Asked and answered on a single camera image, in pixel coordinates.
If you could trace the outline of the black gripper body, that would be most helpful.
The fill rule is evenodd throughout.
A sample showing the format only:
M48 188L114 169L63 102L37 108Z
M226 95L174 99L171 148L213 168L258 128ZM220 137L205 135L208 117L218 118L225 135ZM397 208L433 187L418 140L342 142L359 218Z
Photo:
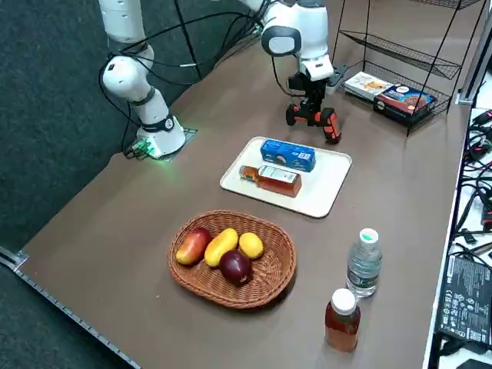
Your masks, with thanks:
M327 78L312 81L306 75L294 75L294 90L299 91L299 97L313 101L323 101L326 94Z

